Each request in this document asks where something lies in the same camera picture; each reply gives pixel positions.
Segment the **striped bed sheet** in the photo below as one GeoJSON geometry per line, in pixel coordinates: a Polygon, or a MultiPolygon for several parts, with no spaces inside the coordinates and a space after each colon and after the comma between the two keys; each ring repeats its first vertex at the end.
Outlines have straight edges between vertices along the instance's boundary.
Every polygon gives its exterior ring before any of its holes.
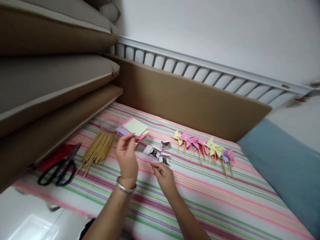
{"type": "MultiPolygon", "coordinates": [[[[161,140],[170,140],[171,149],[164,152],[171,154],[171,169],[177,188],[212,239],[313,239],[237,144],[214,138],[217,144],[232,149],[235,154],[234,179],[228,172],[227,180],[220,164],[214,166],[208,161],[204,162],[201,156],[201,166],[197,154],[192,156],[191,162],[190,152],[183,155],[180,148],[178,154],[177,141],[170,138],[175,130],[182,132],[184,129],[188,134],[201,136],[206,141],[211,135],[116,102],[68,142],[82,142],[75,156],[77,167],[95,135],[101,131],[101,120],[114,128],[130,117],[148,125],[150,131],[136,151],[139,164],[137,190],[133,194],[124,226],[124,230],[133,238],[183,239],[172,208],[150,167],[154,160],[142,153],[146,144],[159,146],[161,140]]],[[[41,173],[34,171],[21,177],[14,186],[61,207],[96,217],[120,174],[114,150],[104,165],[93,165],[85,178],[84,173],[85,169],[82,169],[65,187],[55,187],[54,184],[44,187],[37,185],[41,173]]]]}

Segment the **hand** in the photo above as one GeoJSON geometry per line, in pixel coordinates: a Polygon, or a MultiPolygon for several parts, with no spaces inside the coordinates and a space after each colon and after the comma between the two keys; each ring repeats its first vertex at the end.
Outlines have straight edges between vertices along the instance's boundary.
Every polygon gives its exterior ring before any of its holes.
{"type": "Polygon", "coordinates": [[[138,176],[139,167],[134,154],[136,142],[140,142],[139,136],[131,133],[121,137],[116,148],[116,157],[121,169],[119,182],[128,189],[134,188],[138,176]]]}
{"type": "Polygon", "coordinates": [[[164,163],[151,163],[151,166],[166,198],[175,197],[179,194],[174,181],[173,171],[164,163]]]}

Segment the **headboard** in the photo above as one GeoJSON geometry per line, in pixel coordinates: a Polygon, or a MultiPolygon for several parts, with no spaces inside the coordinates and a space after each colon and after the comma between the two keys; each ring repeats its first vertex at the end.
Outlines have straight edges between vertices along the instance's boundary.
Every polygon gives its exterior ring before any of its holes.
{"type": "Polygon", "coordinates": [[[313,90],[309,86],[253,74],[124,36],[119,37],[109,53],[258,100],[273,109],[313,90]]]}
{"type": "Polygon", "coordinates": [[[117,102],[236,142],[270,111],[265,103],[170,72],[105,54],[120,65],[117,102]]]}

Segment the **black scissors handle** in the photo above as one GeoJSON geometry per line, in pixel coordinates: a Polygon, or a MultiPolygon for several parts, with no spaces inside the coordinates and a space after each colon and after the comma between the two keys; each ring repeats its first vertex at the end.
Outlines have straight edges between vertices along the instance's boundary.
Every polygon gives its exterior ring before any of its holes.
{"type": "Polygon", "coordinates": [[[76,173],[76,164],[74,163],[73,160],[70,160],[68,162],[68,165],[66,166],[66,168],[63,170],[63,172],[58,176],[58,179],[56,181],[56,186],[57,187],[63,187],[65,185],[68,185],[71,181],[72,181],[72,178],[74,176],[74,174],[76,173]],[[64,183],[61,183],[61,181],[63,180],[64,176],[66,175],[68,169],[72,167],[72,173],[69,177],[69,179],[67,181],[65,181],[64,183]]]}
{"type": "Polygon", "coordinates": [[[53,179],[56,178],[56,176],[58,175],[58,173],[60,172],[61,168],[63,167],[64,163],[65,163],[65,159],[62,159],[61,161],[53,164],[51,167],[49,167],[46,171],[44,171],[44,173],[39,177],[38,179],[38,184],[42,185],[42,186],[48,186],[50,183],[52,183],[53,179]],[[43,180],[43,178],[55,167],[57,167],[57,169],[53,172],[53,174],[49,177],[49,179],[42,183],[41,181],[43,180]]]}

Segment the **white wall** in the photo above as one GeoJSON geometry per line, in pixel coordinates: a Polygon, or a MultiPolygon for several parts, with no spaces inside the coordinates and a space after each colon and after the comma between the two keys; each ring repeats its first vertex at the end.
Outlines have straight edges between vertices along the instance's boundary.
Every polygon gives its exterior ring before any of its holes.
{"type": "Polygon", "coordinates": [[[320,75],[320,1],[116,0],[121,35],[291,82],[320,75]]]}

